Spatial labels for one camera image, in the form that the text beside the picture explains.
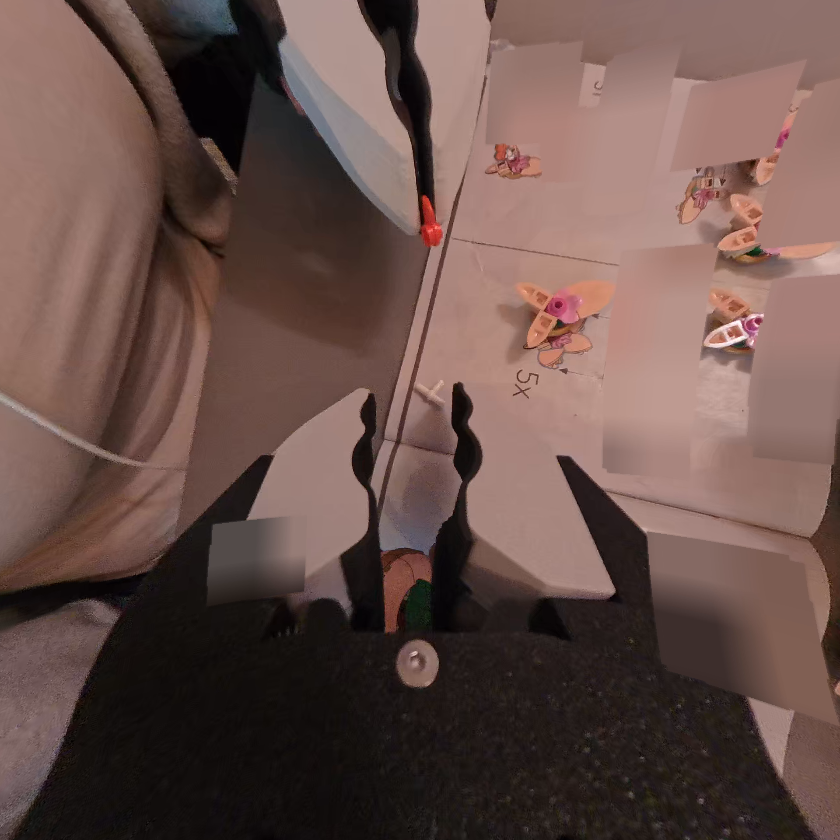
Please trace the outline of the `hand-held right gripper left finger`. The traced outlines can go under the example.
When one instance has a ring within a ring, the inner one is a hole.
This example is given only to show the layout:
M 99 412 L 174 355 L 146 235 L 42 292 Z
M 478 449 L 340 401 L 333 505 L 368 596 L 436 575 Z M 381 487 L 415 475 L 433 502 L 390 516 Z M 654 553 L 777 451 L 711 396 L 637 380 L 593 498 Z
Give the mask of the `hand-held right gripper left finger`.
M 257 592 L 300 610 L 336 601 L 354 629 L 385 629 L 375 395 L 359 388 L 279 446 L 250 510 Z

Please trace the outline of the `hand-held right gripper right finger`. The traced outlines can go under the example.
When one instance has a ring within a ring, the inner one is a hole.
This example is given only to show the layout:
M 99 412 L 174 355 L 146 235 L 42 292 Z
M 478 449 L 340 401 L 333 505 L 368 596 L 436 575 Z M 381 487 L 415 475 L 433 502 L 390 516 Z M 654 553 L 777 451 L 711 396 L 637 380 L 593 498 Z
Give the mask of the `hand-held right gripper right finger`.
M 616 586 L 551 446 L 492 385 L 451 397 L 460 485 L 434 546 L 434 629 L 458 632 L 470 607 L 528 627 L 557 599 L 606 602 Z

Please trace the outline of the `white pink toy brick flower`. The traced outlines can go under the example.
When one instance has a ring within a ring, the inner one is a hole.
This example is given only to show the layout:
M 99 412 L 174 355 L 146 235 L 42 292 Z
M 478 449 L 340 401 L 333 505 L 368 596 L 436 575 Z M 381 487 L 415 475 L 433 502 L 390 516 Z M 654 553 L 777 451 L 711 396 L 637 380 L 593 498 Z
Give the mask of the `white pink toy brick flower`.
M 752 310 L 745 300 L 719 288 L 710 290 L 709 304 L 710 330 L 703 340 L 703 347 L 730 354 L 752 354 L 764 313 Z

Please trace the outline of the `toy brick instruction booklet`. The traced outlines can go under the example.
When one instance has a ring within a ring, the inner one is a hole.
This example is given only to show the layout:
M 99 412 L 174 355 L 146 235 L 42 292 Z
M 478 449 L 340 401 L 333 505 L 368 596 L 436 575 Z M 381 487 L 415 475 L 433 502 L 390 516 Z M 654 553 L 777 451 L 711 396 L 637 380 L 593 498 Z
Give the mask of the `toy brick instruction booklet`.
M 383 438 L 374 468 L 381 494 L 385 550 L 429 549 L 455 504 L 455 447 L 448 411 L 454 381 L 514 393 L 514 375 L 528 388 L 517 397 L 531 412 L 523 421 L 572 457 L 642 528 L 691 539 L 786 553 L 806 566 L 818 628 L 827 627 L 830 584 L 826 562 L 838 557 L 838 526 L 827 548 L 812 545 L 830 504 L 830 468 L 754 457 L 748 441 L 749 364 L 745 357 L 700 352 L 690 473 L 684 478 L 606 473 L 602 455 L 602 376 L 611 309 L 591 317 L 583 333 L 594 342 L 566 353 L 557 367 L 524 350 L 530 321 L 514 286 L 532 281 L 615 280 L 628 249 L 709 245 L 723 223 L 678 226 L 671 209 L 682 176 L 669 175 L 644 212 L 574 214 L 567 185 L 543 177 L 519 182 L 480 174 L 488 146 L 476 146 L 458 199 L 445 256 L 423 260 L 411 247 L 410 266 L 382 252 L 352 258 L 346 245 L 330 257 L 325 246 L 295 257 L 273 239 L 286 200 L 305 197 L 308 182 L 280 173 L 280 154 L 303 147 L 301 119 L 262 82 L 252 99 L 242 192 L 225 260 L 224 284 L 196 426 L 195 473 L 185 495 L 190 516 L 236 466 L 272 452 L 322 408 L 357 387 L 377 388 Z M 444 380 L 444 408 L 413 385 Z

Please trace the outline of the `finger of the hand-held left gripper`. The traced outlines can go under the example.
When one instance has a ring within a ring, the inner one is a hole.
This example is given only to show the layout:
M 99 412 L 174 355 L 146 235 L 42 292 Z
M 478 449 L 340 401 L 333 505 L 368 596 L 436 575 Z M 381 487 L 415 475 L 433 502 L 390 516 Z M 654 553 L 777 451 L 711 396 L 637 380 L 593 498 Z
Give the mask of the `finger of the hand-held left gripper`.
M 427 79 L 415 46 L 423 2 L 277 2 L 292 96 L 368 200 L 421 231 L 413 133 L 427 140 Z
M 419 91 L 407 107 L 418 175 L 445 225 L 455 206 L 473 144 L 489 52 L 490 19 L 481 1 L 406 2 L 403 68 Z

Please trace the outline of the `peach pink toy brick flower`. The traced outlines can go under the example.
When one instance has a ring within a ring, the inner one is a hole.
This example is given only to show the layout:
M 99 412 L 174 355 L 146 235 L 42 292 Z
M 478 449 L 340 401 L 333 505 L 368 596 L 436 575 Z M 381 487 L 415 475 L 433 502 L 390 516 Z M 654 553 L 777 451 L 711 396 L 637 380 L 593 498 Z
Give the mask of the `peach pink toy brick flower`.
M 822 257 L 838 246 L 831 241 L 809 245 L 765 248 L 760 243 L 759 226 L 763 217 L 761 203 L 746 193 L 728 197 L 732 212 L 731 231 L 719 240 L 719 255 L 732 261 L 753 265 L 766 260 L 806 260 Z
M 616 285 L 606 280 L 584 280 L 548 292 L 527 281 L 516 284 L 520 298 L 533 310 L 524 348 L 581 353 L 592 343 L 580 333 L 588 318 L 596 317 L 613 299 Z

